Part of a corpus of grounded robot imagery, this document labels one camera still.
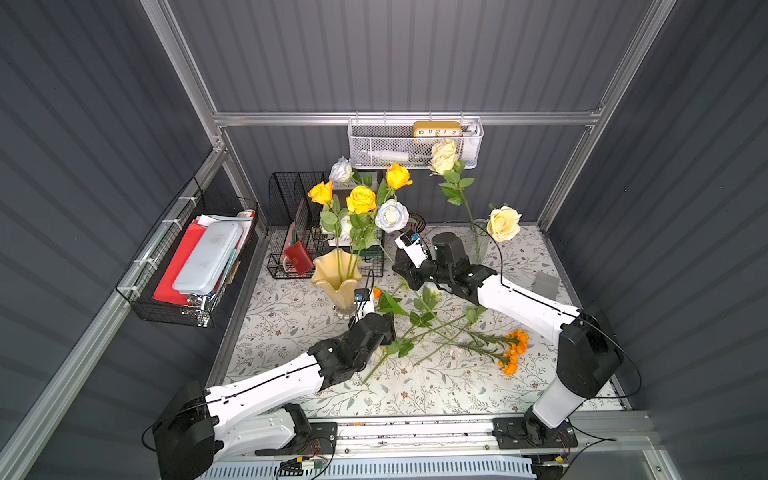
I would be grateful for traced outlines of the cream rose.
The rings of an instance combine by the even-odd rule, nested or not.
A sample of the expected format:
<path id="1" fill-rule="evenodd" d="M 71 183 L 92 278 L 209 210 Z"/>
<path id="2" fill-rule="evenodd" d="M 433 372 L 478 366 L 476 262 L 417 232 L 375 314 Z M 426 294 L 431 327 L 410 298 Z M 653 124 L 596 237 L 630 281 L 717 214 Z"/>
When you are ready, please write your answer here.
<path id="1" fill-rule="evenodd" d="M 478 219 L 474 224 L 487 233 L 494 241 L 502 243 L 513 239 L 521 230 L 522 214 L 516 209 L 503 205 L 493 207 L 485 219 Z"/>
<path id="2" fill-rule="evenodd" d="M 436 142 L 431 147 L 431 156 L 433 158 L 439 156 L 452 156 L 456 155 L 457 146 L 454 139 L 444 138 Z"/>
<path id="3" fill-rule="evenodd" d="M 466 210 L 470 229 L 475 218 L 468 201 L 467 190 L 474 183 L 474 179 L 463 176 L 465 163 L 459 159 L 458 154 L 432 157 L 430 169 L 433 176 L 442 178 L 439 187 L 447 197 L 448 203 Z"/>

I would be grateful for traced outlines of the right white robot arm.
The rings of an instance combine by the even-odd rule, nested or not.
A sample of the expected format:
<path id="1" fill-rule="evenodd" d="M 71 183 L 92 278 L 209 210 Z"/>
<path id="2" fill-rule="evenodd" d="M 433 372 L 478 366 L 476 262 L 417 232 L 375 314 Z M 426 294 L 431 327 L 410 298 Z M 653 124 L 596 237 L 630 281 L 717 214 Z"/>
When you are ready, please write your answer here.
<path id="1" fill-rule="evenodd" d="M 525 414 L 530 435 L 565 426 L 569 416 L 597 397 L 624 363 L 624 352 L 607 322 L 520 287 L 492 267 L 471 263 L 454 233 L 435 235 L 433 249 L 412 231 L 397 237 L 395 244 L 393 270 L 411 289 L 432 283 L 475 306 L 513 318 L 555 347 L 556 377 Z"/>

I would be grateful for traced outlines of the grey packet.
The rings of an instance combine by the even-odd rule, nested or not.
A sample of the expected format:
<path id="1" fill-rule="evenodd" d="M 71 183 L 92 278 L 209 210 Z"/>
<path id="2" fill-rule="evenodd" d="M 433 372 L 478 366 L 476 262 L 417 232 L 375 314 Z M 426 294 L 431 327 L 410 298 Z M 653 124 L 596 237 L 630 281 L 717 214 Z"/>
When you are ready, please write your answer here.
<path id="1" fill-rule="evenodd" d="M 549 300 L 556 300 L 559 285 L 560 280 L 558 277 L 539 271 L 535 275 L 532 291 Z"/>

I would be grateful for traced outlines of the red leather wallet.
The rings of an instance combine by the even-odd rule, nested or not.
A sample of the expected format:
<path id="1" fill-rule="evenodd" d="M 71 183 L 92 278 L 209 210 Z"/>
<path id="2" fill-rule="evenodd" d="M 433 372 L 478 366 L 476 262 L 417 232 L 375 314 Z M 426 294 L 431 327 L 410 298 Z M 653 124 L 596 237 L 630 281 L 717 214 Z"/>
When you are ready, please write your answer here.
<path id="1" fill-rule="evenodd" d="M 296 241 L 283 250 L 283 270 L 287 274 L 302 276 L 314 268 L 314 263 L 302 241 Z"/>

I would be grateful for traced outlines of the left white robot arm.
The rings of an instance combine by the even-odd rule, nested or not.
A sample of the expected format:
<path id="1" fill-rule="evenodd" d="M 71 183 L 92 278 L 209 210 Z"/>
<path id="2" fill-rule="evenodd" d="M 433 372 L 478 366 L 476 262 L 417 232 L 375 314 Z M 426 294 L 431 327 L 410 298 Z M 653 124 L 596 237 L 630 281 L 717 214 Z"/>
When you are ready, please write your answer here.
<path id="1" fill-rule="evenodd" d="M 244 381 L 184 385 L 149 428 L 161 478 L 196 479 L 216 461 L 304 446 L 311 428 L 295 399 L 346 382 L 395 338 L 392 314 L 372 312 L 342 335 Z"/>

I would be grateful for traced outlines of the orange rose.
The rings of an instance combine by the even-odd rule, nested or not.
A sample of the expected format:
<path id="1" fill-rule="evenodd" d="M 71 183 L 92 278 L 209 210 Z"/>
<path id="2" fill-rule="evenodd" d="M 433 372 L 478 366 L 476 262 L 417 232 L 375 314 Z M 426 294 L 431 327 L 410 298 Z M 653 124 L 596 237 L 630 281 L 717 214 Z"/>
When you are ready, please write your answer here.
<path id="1" fill-rule="evenodd" d="M 351 253 L 354 260 L 350 269 L 357 267 L 364 250 L 377 243 L 374 221 L 377 195 L 366 186 L 355 187 L 346 198 L 351 224 Z"/>
<path id="2" fill-rule="evenodd" d="M 409 170 L 397 163 L 391 164 L 385 174 L 383 182 L 376 193 L 376 204 L 383 205 L 386 201 L 396 198 L 396 192 L 413 184 Z"/>
<path id="3" fill-rule="evenodd" d="M 330 181 L 320 182 L 315 185 L 309 191 L 308 197 L 313 203 L 323 206 L 320 212 L 320 225 L 333 236 L 335 245 L 333 251 L 313 260 L 316 270 L 314 276 L 334 287 L 339 287 L 344 281 L 340 241 L 342 236 L 342 219 L 346 211 L 342 208 L 341 201 L 334 193 Z"/>

